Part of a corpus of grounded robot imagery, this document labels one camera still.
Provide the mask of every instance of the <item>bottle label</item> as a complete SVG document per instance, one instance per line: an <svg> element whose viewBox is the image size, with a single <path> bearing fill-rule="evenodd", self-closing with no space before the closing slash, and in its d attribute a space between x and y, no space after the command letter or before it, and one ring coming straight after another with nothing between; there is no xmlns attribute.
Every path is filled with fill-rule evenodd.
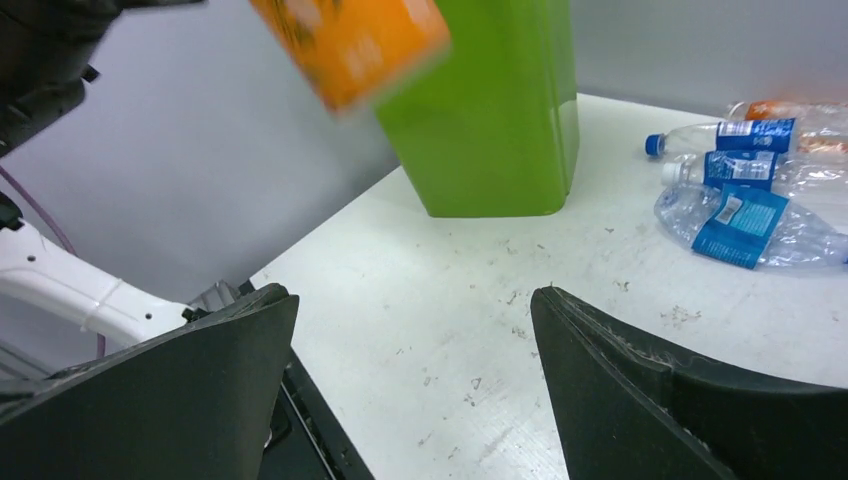
<svg viewBox="0 0 848 480"><path fill-rule="evenodd" d="M771 191L777 164L774 152L719 150L704 156L704 185L743 185Z"/></svg>
<svg viewBox="0 0 848 480"><path fill-rule="evenodd" d="M794 102L782 102L779 100L754 102L748 108L745 120L768 120L772 118L798 117L806 114L808 109L807 105Z"/></svg>
<svg viewBox="0 0 848 480"><path fill-rule="evenodd" d="M792 141L795 119L721 122L716 150L768 150L786 153Z"/></svg>
<svg viewBox="0 0 848 480"><path fill-rule="evenodd" d="M701 228L692 250L753 269L788 204L788 199L764 190L724 185L721 206Z"/></svg>
<svg viewBox="0 0 848 480"><path fill-rule="evenodd" d="M845 155L848 153L848 142L840 140L839 137L801 137L798 152Z"/></svg>

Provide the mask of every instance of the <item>orange cardboard box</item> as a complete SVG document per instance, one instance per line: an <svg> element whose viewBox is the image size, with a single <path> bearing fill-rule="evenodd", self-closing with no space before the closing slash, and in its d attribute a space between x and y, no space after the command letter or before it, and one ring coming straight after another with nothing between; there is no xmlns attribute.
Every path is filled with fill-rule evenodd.
<svg viewBox="0 0 848 480"><path fill-rule="evenodd" d="M433 0L251 0L327 108L360 103L450 45Z"/></svg>

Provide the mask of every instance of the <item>blue bottle cap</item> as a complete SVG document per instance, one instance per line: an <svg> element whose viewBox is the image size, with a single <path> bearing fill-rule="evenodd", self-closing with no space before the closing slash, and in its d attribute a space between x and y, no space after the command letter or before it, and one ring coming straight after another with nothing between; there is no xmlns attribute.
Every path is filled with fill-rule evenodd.
<svg viewBox="0 0 848 480"><path fill-rule="evenodd" d="M662 157L665 153L665 135L662 133L648 135L645 140L645 153L652 157Z"/></svg>

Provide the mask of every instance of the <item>cable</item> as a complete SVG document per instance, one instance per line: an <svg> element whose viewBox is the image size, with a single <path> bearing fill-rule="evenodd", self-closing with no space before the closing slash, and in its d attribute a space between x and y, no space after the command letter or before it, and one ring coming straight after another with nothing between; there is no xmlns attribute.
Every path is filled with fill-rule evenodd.
<svg viewBox="0 0 848 480"><path fill-rule="evenodd" d="M64 248L71 255L77 256L77 251L74 250L74 246L71 245L71 241L68 239L67 235L65 235L65 232L63 232L62 229L59 227L59 224L56 223L56 220L54 220L53 217L49 213L47 213L47 210L45 210L41 206L41 204L38 203L38 201L36 201L32 197L32 195L29 194L27 189L24 188L24 186L21 185L15 179L15 177L13 177L12 174L9 173L2 166L0 166L0 177L3 177L3 179L9 182L9 185L11 185L12 188L14 188L15 191L18 192L18 194L23 197L23 199L32 207L32 209L35 210L35 213L37 213L38 216L41 217L42 220L44 220L44 223L47 224L47 227L49 227L50 230L52 230L53 233L56 235L56 238L59 239L59 243L62 244L62 248ZM100 359L104 356L106 356L106 337L98 333L97 358Z"/></svg>

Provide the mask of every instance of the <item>blue bottle label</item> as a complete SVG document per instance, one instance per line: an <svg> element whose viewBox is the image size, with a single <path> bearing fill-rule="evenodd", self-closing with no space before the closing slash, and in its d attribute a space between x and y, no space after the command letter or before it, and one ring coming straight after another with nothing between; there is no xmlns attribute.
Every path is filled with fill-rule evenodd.
<svg viewBox="0 0 848 480"><path fill-rule="evenodd" d="M774 152L719 150L704 156L704 185L743 185L771 191L778 155Z"/></svg>
<svg viewBox="0 0 848 480"><path fill-rule="evenodd" d="M795 119L721 122L716 132L716 150L768 150L786 153L792 141Z"/></svg>
<svg viewBox="0 0 848 480"><path fill-rule="evenodd" d="M764 190L725 184L721 206L701 228L692 250L753 269L788 204Z"/></svg>

